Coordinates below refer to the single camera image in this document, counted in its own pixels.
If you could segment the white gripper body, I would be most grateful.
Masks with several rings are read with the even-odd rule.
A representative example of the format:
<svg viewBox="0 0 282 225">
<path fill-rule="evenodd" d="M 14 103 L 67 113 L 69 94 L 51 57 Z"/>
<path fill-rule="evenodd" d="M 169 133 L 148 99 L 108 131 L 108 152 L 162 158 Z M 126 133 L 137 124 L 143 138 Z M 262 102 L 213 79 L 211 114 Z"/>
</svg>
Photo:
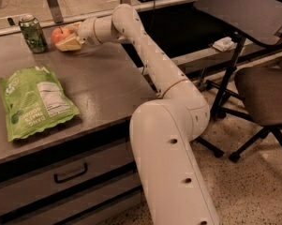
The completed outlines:
<svg viewBox="0 0 282 225">
<path fill-rule="evenodd" d="M 80 39 L 90 46 L 99 46 L 101 42 L 96 37 L 95 32 L 96 18 L 86 19 L 78 28 L 78 36 Z"/>
</svg>

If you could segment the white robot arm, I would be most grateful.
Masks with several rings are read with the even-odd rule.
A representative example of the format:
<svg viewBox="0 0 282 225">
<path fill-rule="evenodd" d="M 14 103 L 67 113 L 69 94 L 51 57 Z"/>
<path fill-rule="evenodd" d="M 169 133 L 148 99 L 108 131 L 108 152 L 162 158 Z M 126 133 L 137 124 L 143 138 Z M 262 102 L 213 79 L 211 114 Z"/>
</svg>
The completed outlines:
<svg viewBox="0 0 282 225">
<path fill-rule="evenodd" d="M 110 16 L 66 26 L 80 44 L 130 42 L 158 99 L 133 113 L 129 135 L 154 225 L 220 225 L 190 143 L 207 128 L 208 102 L 146 33 L 136 9 L 116 7 Z"/>
</svg>

